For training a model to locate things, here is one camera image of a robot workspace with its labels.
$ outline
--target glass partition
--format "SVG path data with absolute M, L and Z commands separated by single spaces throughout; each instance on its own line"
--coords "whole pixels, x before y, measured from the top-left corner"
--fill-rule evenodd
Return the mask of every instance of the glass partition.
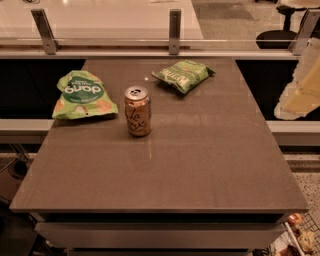
M 170 11 L 179 9 L 185 49 L 263 51 L 287 50 L 308 6 L 289 0 L 1 0 L 2 48 L 42 45 L 32 15 L 39 9 L 64 49 L 168 46 Z

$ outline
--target can lid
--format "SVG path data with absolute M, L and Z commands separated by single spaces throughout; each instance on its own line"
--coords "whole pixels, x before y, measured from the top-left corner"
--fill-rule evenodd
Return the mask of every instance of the can lid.
M 142 100 L 148 96 L 148 90 L 143 86 L 131 86 L 124 93 L 125 97 L 130 100 Z

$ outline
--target green snack bag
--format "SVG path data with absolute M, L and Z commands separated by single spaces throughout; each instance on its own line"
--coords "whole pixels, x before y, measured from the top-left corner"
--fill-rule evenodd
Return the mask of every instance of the green snack bag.
M 77 119 L 118 113 L 103 87 L 103 82 L 88 71 L 71 71 L 58 84 L 62 92 L 52 118 Z
M 180 61 L 157 74 L 152 73 L 154 77 L 174 86 L 183 94 L 214 74 L 211 68 L 191 60 Z

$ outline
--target gray tabletop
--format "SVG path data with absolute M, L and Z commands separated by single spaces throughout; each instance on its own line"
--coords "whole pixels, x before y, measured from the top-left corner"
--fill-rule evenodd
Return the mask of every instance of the gray tabletop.
M 88 60 L 119 114 L 56 121 L 15 212 L 283 213 L 306 201 L 236 63 L 202 59 L 216 76 L 181 96 L 151 76 L 177 59 Z M 123 95 L 152 97 L 152 132 L 127 132 Z

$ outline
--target soda can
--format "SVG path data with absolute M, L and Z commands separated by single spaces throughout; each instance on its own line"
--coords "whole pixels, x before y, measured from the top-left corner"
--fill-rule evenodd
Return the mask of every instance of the soda can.
M 128 131 L 134 136 L 145 136 L 151 132 L 151 101 L 143 86 L 132 86 L 125 91 L 125 114 Z

